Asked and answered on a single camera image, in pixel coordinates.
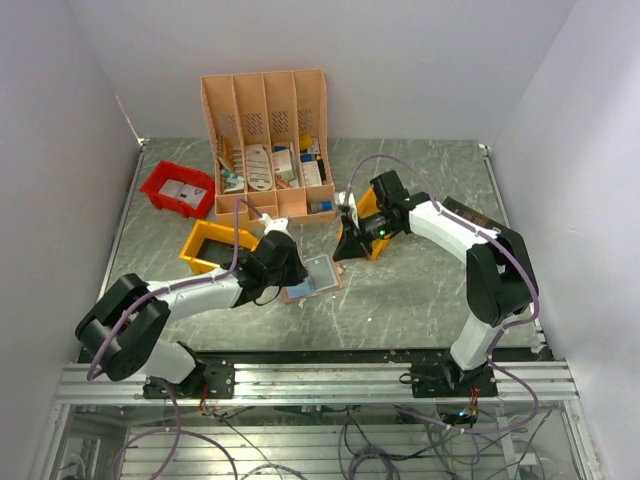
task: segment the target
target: red plastic basket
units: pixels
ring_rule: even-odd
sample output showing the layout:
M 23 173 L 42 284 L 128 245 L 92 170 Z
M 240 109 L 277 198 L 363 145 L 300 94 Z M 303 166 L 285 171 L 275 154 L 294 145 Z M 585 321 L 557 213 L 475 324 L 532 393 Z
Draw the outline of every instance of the red plastic basket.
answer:
M 167 180 L 178 180 L 197 188 L 203 188 L 207 192 L 198 207 L 194 208 L 188 203 L 159 193 Z M 147 194 L 153 206 L 158 209 L 173 210 L 185 218 L 204 218 L 213 205 L 216 185 L 209 175 L 200 170 L 161 160 L 153 170 L 153 173 L 149 175 L 149 178 L 140 187 L 140 191 Z

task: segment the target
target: gray table surface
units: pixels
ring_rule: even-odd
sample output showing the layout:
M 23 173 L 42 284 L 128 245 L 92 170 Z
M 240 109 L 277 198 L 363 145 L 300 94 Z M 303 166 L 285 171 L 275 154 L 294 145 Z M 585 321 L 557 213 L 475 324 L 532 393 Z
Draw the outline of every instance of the gray table surface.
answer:
M 336 190 L 343 190 L 355 163 L 375 153 L 411 161 L 430 179 L 440 199 L 450 195 L 503 222 L 496 192 L 474 142 L 429 140 L 330 139 L 329 162 Z M 195 223 L 169 210 L 156 210 L 140 186 L 160 160 L 213 174 L 206 138 L 152 138 L 126 215 L 109 284 L 136 272 L 145 280 L 192 275 L 180 251 Z M 419 180 L 389 160 L 363 166 L 354 182 L 359 198 L 375 175 L 395 168 L 410 192 Z M 211 213 L 209 220 L 215 217 Z M 331 255 L 339 219 L 328 225 L 292 228 L 303 258 Z M 329 350 L 449 347 L 467 319 L 462 264 L 439 246 L 413 235 L 399 235 L 376 261 L 346 260 L 342 290 L 307 299 L 303 305 L 280 299 L 215 310 L 168 325 L 167 340 L 196 350 Z M 536 346 L 531 325 L 510 331 L 501 346 Z

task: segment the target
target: yellow object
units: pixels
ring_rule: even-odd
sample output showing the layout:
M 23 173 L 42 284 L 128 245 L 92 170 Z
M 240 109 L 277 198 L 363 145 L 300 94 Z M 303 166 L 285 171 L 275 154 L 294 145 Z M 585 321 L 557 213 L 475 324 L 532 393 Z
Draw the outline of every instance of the yellow object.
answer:
M 358 200 L 356 208 L 358 211 L 358 217 L 360 218 L 366 218 L 380 211 L 376 202 L 376 194 L 373 193 L 373 188 L 369 187 L 362 198 Z M 338 233 L 338 240 L 340 240 L 340 237 L 342 237 L 342 228 L 340 229 L 340 233 Z M 371 255 L 369 255 L 368 258 L 370 258 L 371 260 L 375 260 L 376 258 L 378 258 L 380 252 L 384 250 L 387 245 L 389 245 L 390 241 L 391 238 L 389 238 L 389 236 L 380 240 L 374 240 L 371 244 L 373 252 L 371 253 Z
M 313 140 L 311 139 L 311 135 L 305 134 L 300 135 L 300 151 L 306 150 L 307 148 L 311 148 L 313 145 Z
M 242 248 L 253 251 L 258 246 L 258 239 L 246 230 L 238 230 L 239 245 Z M 202 243 L 206 239 L 216 240 L 233 245 L 235 234 L 233 227 L 225 227 L 213 222 L 198 220 L 191 230 L 187 242 L 182 247 L 180 258 L 185 260 L 195 274 L 207 273 L 219 265 L 197 257 Z

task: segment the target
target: gray wall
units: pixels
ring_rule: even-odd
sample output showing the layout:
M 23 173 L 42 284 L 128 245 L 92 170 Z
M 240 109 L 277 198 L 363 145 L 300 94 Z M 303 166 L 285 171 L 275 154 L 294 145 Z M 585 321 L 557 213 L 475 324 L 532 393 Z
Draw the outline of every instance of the gray wall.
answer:
M 0 476 L 27 478 L 138 150 L 62 0 L 0 6 Z
M 325 69 L 330 134 L 495 140 L 575 0 L 69 0 L 141 136 L 203 136 L 202 75 Z
M 638 478 L 640 3 L 582 0 L 493 151 L 610 478 Z

